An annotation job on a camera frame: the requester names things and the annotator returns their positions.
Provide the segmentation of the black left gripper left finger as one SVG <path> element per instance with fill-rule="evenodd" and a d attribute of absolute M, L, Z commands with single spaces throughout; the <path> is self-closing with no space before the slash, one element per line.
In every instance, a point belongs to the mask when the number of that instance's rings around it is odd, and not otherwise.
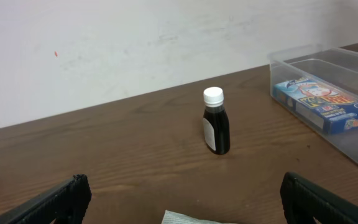
<path fill-rule="evenodd" d="M 91 201 L 88 178 L 77 174 L 0 215 L 3 224 L 81 224 Z"/>

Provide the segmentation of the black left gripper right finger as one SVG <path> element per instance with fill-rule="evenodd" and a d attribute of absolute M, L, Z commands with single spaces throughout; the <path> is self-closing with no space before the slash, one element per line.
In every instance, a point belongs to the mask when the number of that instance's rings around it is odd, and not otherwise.
<path fill-rule="evenodd" d="M 284 175 L 280 196 L 288 224 L 358 223 L 357 205 L 297 173 Z"/>

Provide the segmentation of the blue Kool Fever box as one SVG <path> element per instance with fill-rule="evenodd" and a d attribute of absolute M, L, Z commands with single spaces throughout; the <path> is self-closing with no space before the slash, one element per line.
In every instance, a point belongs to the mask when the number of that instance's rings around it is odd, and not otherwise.
<path fill-rule="evenodd" d="M 358 128 L 358 100 L 312 79 L 275 84 L 273 97 L 326 134 Z"/>

